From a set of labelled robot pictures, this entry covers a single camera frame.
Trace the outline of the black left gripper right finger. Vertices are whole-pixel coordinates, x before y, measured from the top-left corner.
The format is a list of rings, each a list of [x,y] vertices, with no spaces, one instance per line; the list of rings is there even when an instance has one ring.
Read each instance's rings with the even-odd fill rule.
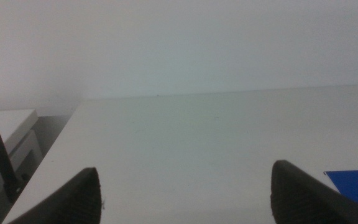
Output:
[[[358,203],[286,160],[275,161],[270,207],[276,223],[358,224]]]

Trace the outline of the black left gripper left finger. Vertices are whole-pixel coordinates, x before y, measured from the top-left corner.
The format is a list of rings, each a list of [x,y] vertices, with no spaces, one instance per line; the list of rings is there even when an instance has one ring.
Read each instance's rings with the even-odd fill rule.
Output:
[[[96,168],[77,173],[13,224],[99,224],[101,186]]]

